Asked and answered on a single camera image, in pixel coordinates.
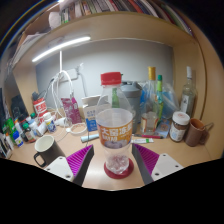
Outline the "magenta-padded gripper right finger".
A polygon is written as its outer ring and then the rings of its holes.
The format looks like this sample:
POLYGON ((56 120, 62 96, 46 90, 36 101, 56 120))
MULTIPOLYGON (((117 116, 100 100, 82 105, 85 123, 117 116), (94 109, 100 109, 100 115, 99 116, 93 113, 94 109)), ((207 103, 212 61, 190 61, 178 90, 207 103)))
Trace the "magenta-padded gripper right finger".
POLYGON ((137 162, 145 185, 183 168, 182 165, 180 165, 168 154, 157 154, 139 144, 132 144, 132 154, 137 162))

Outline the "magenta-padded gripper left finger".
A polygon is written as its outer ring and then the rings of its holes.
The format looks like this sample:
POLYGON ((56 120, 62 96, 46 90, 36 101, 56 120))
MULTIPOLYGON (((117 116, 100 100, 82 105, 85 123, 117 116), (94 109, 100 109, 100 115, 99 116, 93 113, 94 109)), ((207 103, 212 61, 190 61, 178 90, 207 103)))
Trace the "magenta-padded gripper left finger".
POLYGON ((93 156, 94 147, 89 145, 68 157, 59 156, 45 171, 81 186, 93 156))

